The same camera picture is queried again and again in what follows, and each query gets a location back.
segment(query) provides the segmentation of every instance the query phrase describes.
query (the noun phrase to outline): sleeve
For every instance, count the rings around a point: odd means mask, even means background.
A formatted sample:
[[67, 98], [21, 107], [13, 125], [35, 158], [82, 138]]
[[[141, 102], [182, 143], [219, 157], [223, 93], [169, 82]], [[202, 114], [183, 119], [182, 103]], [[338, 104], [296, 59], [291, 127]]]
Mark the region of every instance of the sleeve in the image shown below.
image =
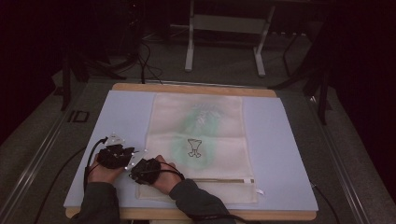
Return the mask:
[[119, 199], [116, 189], [108, 183], [89, 183], [81, 210], [70, 219], [69, 223], [120, 223]]
[[[199, 189], [194, 181], [186, 179], [179, 182], [169, 193], [176, 200], [176, 206], [186, 215], [228, 215], [230, 214], [224, 203], [218, 197]], [[199, 224], [231, 224], [233, 219], [213, 219], [198, 221]]]

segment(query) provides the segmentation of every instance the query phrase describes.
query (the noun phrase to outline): gray carpet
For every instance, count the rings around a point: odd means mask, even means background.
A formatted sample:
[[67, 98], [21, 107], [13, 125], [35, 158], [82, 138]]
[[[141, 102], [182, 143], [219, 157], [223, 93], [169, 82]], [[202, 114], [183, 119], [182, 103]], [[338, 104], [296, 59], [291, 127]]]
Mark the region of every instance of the gray carpet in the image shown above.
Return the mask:
[[[171, 43], [147, 42], [150, 47], [148, 64], [162, 70], [163, 73], [159, 78], [163, 83], [189, 82], [265, 88], [288, 78], [280, 56], [289, 39], [283, 36], [271, 35], [265, 42], [267, 48], [262, 56], [267, 72], [266, 77], [257, 77], [251, 48], [228, 45], [221, 48], [212, 47], [208, 46], [210, 43], [207, 41], [198, 41], [195, 46], [193, 70], [185, 73], [184, 62], [187, 47], [183, 42], [183, 36], [179, 38], [181, 41]], [[309, 41], [300, 37], [288, 54], [291, 69], [301, 62], [308, 48]], [[143, 58], [149, 55], [145, 47], [142, 47], [141, 51]], [[156, 76], [160, 74], [160, 70], [156, 68], [151, 67], [151, 71]], [[127, 82], [136, 82], [140, 77], [140, 66], [137, 64], [120, 74], [128, 77]], [[146, 76], [152, 76], [148, 69]], [[17, 204], [7, 223], [34, 222], [40, 204], [63, 163], [88, 143], [106, 94], [115, 82], [117, 81], [94, 73], [86, 85], [74, 82], [74, 93], [79, 89], [83, 89], [83, 92], [75, 94], [69, 111], [64, 113], [59, 111], [62, 104], [61, 97], [49, 96], [1, 146], [0, 202], [3, 206], [24, 167], [41, 148], [41, 142], [46, 140], [46, 134], [50, 131], [51, 125], [61, 121], [62, 125], [59, 132], [55, 134], [43, 165], [26, 194], [22, 195], [21, 202]], [[375, 172], [335, 92], [331, 90], [329, 94], [329, 105], [332, 110], [327, 111], [328, 125], [323, 127], [318, 122], [313, 105], [301, 93], [303, 85], [304, 81], [301, 81], [283, 91], [278, 91], [277, 94], [286, 108], [308, 177], [330, 201], [341, 223], [394, 223], [395, 205]], [[88, 111], [90, 117], [85, 123], [62, 120], [62, 118], [68, 118], [71, 110]], [[333, 149], [336, 149], [336, 155], [341, 158], [339, 161], [344, 166], [347, 177], [352, 183], [352, 189], [355, 190], [354, 193], [361, 202], [363, 217], [360, 217], [361, 213], [356, 213], [356, 206], [350, 201], [348, 191], [351, 188], [348, 188], [347, 182], [345, 184], [345, 179], [340, 176], [339, 164], [334, 162], [334, 158], [337, 159], [337, 157], [334, 157]], [[38, 223], [67, 222], [63, 203], [81, 156], [82, 153], [71, 160], [57, 178]], [[296, 223], [335, 223], [329, 205], [316, 190], [314, 192], [319, 207], [317, 218], [313, 221]], [[294, 222], [277, 221], [274, 223]]]

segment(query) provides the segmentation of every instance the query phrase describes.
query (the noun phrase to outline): white metal desk frame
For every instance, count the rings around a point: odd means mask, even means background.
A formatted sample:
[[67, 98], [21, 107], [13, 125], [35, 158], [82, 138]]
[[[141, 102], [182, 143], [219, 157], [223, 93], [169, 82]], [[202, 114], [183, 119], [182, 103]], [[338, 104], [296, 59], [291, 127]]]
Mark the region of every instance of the white metal desk frame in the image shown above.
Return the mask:
[[194, 14], [194, 0], [190, 0], [189, 45], [185, 65], [186, 72], [192, 71], [194, 54], [193, 36], [194, 29], [198, 29], [261, 35], [259, 45], [253, 48], [253, 53], [259, 76], [265, 76], [264, 65], [262, 63], [262, 46], [265, 37], [267, 37], [274, 11], [275, 6], [271, 6], [266, 20], [200, 15]]

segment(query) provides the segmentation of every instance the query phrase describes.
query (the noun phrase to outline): person's left hand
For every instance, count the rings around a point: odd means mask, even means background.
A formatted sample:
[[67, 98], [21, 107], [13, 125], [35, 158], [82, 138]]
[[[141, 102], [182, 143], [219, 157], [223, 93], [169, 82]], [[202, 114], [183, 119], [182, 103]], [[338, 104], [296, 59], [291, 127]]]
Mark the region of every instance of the person's left hand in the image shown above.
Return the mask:
[[88, 183], [91, 182], [106, 182], [113, 184], [117, 177], [124, 170], [123, 167], [118, 169], [107, 169], [97, 161], [98, 154], [95, 156], [95, 161], [90, 166], [90, 174], [88, 175]]

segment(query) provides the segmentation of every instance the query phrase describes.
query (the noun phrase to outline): person's right hand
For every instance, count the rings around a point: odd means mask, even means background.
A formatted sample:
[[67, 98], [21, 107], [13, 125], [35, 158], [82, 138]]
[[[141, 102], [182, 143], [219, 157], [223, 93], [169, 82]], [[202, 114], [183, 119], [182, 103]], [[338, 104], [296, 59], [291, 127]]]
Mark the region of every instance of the person's right hand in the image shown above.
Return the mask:
[[[159, 155], [155, 158], [156, 161], [167, 163], [165, 159], [163, 158], [162, 155]], [[176, 169], [172, 168], [175, 167], [174, 163], [167, 163], [169, 165], [161, 163], [161, 169], [162, 170], [173, 170], [175, 171]], [[154, 184], [151, 186], [158, 189], [160, 192], [169, 195], [169, 192], [173, 189], [173, 187], [181, 181], [180, 176], [170, 173], [170, 172], [160, 172], [160, 175], [158, 176], [158, 179], [155, 181]]]

